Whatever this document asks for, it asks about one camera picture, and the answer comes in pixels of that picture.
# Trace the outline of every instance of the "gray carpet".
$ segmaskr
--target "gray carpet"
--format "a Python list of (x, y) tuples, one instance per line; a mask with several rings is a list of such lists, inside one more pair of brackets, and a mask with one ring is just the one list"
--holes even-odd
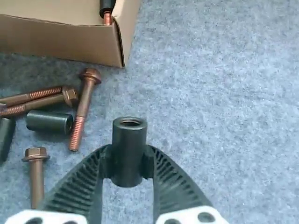
[[(18, 121), (0, 168), (0, 223), (29, 208), (26, 148), (48, 148), (49, 191), (111, 142), (112, 121), (123, 115), (148, 120), (148, 143), (172, 157), (231, 224), (298, 223), (298, 3), (144, 0), (125, 70), (0, 54), (1, 96), (79, 87), (75, 75), (86, 66), (103, 75), (78, 154), (67, 139), (36, 135)], [(134, 189), (106, 181), (103, 200), (104, 224), (152, 223), (151, 181)]]

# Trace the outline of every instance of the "black metal bushing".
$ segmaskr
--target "black metal bushing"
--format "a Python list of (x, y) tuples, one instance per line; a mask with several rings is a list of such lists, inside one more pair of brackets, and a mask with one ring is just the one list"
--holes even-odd
[(0, 165), (7, 160), (10, 145), (14, 137), (14, 130), (14, 119), (0, 119)]
[(31, 131), (68, 135), (73, 126), (73, 116), (64, 113), (30, 111), (26, 116), (26, 127)]
[(114, 8), (116, 0), (100, 0), (100, 16), (104, 18), (104, 12), (111, 12)]
[(112, 182), (123, 188), (142, 181), (142, 156), (146, 147), (147, 122), (141, 118), (122, 117), (113, 121)]

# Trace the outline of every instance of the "bolt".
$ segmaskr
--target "bolt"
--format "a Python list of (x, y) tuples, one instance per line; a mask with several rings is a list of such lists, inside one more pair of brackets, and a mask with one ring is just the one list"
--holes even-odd
[(0, 102), (5, 103), (7, 107), (23, 104), (31, 100), (40, 99), (62, 92), (62, 86), (51, 87), (44, 90), (33, 91), (29, 93), (19, 94), (11, 97), (0, 98)]
[(101, 83), (100, 73), (96, 69), (85, 69), (85, 71), (80, 75), (80, 79), (84, 80), (84, 87), (71, 134), (71, 141), (69, 145), (69, 150), (71, 151), (79, 150), (82, 132), (84, 129), (84, 122), (85, 118), (87, 117), (88, 108), (92, 97), (92, 91), (95, 85)]
[(47, 149), (43, 147), (32, 147), (25, 151), (23, 162), (29, 162), (30, 169), (30, 198), (31, 208), (36, 209), (38, 203), (44, 197), (43, 185), (43, 160), (49, 159)]
[(109, 12), (109, 11), (104, 12), (104, 25), (106, 25), (106, 26), (112, 25), (111, 12)]
[(106, 26), (112, 25), (112, 11), (115, 6), (115, 0), (100, 0), (100, 16)]
[(73, 107), (78, 102), (78, 93), (70, 87), (63, 87), (62, 93), (29, 101), (27, 103), (9, 107), (0, 112), (0, 117), (13, 117), (44, 106), (65, 102)]

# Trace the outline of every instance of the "brown cardboard box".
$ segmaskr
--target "brown cardboard box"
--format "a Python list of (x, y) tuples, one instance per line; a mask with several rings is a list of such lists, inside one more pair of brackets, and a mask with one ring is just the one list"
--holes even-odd
[(1, 0), (0, 51), (124, 67), (140, 0), (116, 0), (112, 26), (100, 0)]

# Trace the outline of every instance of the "threaded bolt shaft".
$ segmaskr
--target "threaded bolt shaft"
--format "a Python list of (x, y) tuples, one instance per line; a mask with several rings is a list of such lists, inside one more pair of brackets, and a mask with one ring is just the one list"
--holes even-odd
[(106, 26), (112, 25), (111, 12), (109, 12), (109, 11), (104, 12), (104, 25), (106, 25)]
[(72, 106), (77, 101), (77, 92), (73, 88), (64, 87), (63, 92), (60, 94), (32, 100), (21, 105), (8, 107), (3, 111), (0, 111), (0, 117), (13, 117), (21, 115), (31, 110), (42, 108), (44, 106), (49, 106), (62, 102), (65, 102), (67, 105)]
[(69, 146), (69, 149), (71, 151), (78, 151), (79, 149), (80, 140), (82, 138), (82, 132), (84, 130), (84, 123), (85, 123), (84, 117), (76, 116), (75, 123), (73, 126), (73, 131), (71, 134), (70, 146)]
[(96, 84), (101, 83), (100, 73), (96, 69), (85, 69), (85, 71), (80, 75), (80, 78), (81, 80), (84, 80), (84, 88), (81, 94), (69, 144), (69, 150), (73, 152), (79, 150), (93, 88)]
[(33, 91), (29, 93), (19, 94), (11, 97), (0, 98), (1, 103), (5, 103), (7, 107), (24, 104), (26, 102), (59, 94), (62, 92), (62, 86), (50, 87), (43, 90)]

